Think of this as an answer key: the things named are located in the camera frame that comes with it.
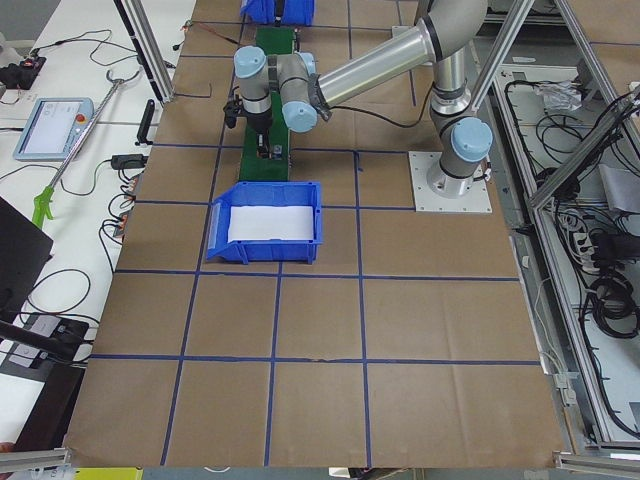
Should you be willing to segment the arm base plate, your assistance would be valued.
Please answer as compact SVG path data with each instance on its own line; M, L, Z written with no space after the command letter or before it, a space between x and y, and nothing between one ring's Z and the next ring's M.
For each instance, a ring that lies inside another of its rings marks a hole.
M492 206L486 180L478 165L468 179L447 176L440 152L409 151L415 210L418 213L490 214Z

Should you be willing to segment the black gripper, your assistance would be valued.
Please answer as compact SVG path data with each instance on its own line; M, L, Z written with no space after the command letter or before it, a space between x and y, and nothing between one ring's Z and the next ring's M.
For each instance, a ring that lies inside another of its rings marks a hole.
M272 125L272 108L268 107L264 112L252 113L245 108L247 101L240 97L234 97L227 101L223 108L224 122L227 128L234 129L238 118L245 118L247 124L257 133L257 151L267 152L267 135Z

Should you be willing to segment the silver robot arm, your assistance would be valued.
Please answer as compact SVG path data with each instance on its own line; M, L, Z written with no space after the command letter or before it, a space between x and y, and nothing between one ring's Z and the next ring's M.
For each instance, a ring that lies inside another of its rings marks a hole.
M323 74L307 52L239 48L233 57L239 92L229 98L224 114L229 128L239 118L247 124L240 180L288 180L291 133L312 130L345 102L425 63L433 66L435 81L427 104L440 115L448 107L465 111L470 91L460 57L487 8L485 1L422 1L413 26Z

